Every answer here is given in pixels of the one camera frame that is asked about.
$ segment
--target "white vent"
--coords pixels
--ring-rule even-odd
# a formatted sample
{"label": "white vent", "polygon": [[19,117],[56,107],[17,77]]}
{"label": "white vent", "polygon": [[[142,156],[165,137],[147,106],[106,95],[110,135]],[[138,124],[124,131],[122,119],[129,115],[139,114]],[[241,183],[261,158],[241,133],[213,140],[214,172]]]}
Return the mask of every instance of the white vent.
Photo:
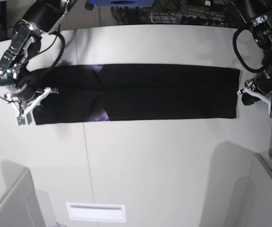
{"label": "white vent", "polygon": [[125,206],[67,203],[71,220],[126,222]]}

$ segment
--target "white table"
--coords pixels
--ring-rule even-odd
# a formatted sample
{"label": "white table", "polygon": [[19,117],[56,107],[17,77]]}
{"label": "white table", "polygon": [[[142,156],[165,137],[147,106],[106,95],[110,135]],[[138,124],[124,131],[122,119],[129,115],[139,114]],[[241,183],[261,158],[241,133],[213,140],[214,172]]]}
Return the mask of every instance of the white table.
{"label": "white table", "polygon": [[[233,52],[234,31],[178,25],[66,31],[62,62],[230,67],[242,70],[243,87],[253,74]],[[42,48],[53,39],[44,36]],[[0,43],[0,57],[8,45]],[[49,67],[59,48],[57,41],[29,69]],[[261,66],[262,51],[249,32],[240,35],[238,48],[249,66]],[[221,227],[236,181],[250,174],[254,152],[268,154],[271,138],[272,120],[262,102],[244,107],[239,99],[235,120],[17,127],[11,106],[0,100],[0,162],[8,159],[30,168],[35,188],[48,194],[56,220],[69,227],[117,225],[69,220],[66,202],[125,205],[127,227]],[[0,195],[4,190],[0,170]]]}

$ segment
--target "floor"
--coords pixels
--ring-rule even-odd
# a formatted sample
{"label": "floor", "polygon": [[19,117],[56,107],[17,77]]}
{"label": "floor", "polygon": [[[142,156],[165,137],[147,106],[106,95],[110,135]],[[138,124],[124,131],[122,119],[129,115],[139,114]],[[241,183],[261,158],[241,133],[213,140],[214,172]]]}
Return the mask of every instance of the floor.
{"label": "floor", "polygon": [[[99,8],[94,7],[93,11],[85,9],[85,0],[79,0],[71,10],[71,13],[61,24],[61,30],[79,28],[99,27]],[[13,26],[22,18],[34,0],[8,0],[8,26]],[[102,26],[115,25],[110,7],[101,7]]]}

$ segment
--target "black cloth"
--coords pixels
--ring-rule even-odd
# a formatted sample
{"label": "black cloth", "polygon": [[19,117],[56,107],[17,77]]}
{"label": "black cloth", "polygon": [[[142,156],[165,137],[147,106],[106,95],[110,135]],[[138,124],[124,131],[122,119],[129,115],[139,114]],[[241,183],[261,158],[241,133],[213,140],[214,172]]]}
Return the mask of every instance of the black cloth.
{"label": "black cloth", "polygon": [[59,94],[50,94],[33,114],[36,124],[86,122],[102,109],[111,121],[233,119],[239,76],[236,69],[187,65],[104,65],[99,72],[57,67],[37,86]]}

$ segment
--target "table surface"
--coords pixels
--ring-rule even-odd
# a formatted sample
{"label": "table surface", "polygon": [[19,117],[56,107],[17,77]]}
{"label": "table surface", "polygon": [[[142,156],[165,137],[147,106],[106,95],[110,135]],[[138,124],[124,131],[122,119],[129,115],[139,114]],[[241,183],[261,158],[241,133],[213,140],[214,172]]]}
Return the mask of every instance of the table surface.
{"label": "table surface", "polygon": [[[229,28],[179,25],[64,31],[67,44],[60,64],[230,67],[241,70],[242,88],[253,74],[241,66],[233,52],[234,32]],[[52,35],[44,35],[42,49],[53,40]],[[0,58],[8,45],[9,41],[0,43]],[[238,48],[249,66],[261,66],[262,51],[249,32],[239,36]],[[57,40],[49,51],[30,61],[29,70],[49,67],[59,49]],[[239,99],[237,113],[235,120],[17,127],[12,107],[0,100],[0,163],[11,160],[30,168],[35,188],[51,201],[56,220],[70,227],[98,224],[69,220],[66,202],[126,205],[129,227],[203,227],[207,220],[210,226],[219,227],[224,225],[235,182],[250,173],[253,154],[267,156],[272,148],[272,119],[266,104],[245,107]],[[0,169],[0,196],[5,188]],[[206,208],[214,210],[212,216]]]}

